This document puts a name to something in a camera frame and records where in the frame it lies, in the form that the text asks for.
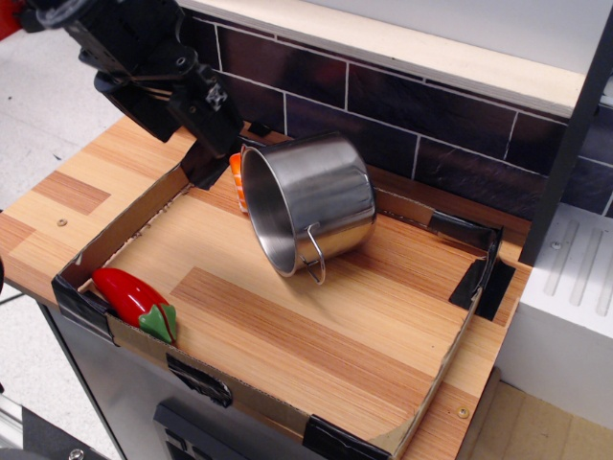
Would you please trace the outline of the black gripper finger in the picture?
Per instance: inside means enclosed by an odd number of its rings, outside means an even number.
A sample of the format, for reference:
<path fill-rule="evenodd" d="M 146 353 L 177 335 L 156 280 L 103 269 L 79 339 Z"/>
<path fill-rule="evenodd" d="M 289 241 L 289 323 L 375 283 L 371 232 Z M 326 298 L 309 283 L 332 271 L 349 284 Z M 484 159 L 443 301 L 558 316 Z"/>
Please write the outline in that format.
<path fill-rule="evenodd" d="M 108 74 L 98 72 L 94 86 L 125 116 L 162 142 L 168 142 L 181 127 L 164 102 L 149 96 L 132 82 L 115 81 Z"/>
<path fill-rule="evenodd" d="M 172 85 L 172 116 L 213 157 L 235 152 L 243 120 L 220 77 L 206 64 L 196 64 Z"/>

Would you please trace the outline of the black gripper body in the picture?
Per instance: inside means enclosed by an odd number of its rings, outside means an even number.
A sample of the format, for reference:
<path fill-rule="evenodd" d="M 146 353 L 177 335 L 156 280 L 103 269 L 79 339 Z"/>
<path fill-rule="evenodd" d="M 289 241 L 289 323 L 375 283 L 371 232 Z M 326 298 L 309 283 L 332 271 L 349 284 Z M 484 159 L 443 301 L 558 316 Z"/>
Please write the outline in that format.
<path fill-rule="evenodd" d="M 175 1 L 29 1 L 35 25 L 64 30 L 79 60 L 97 70 L 105 96 L 123 90 L 170 96 L 199 91 L 197 53 L 180 39 L 185 13 Z"/>

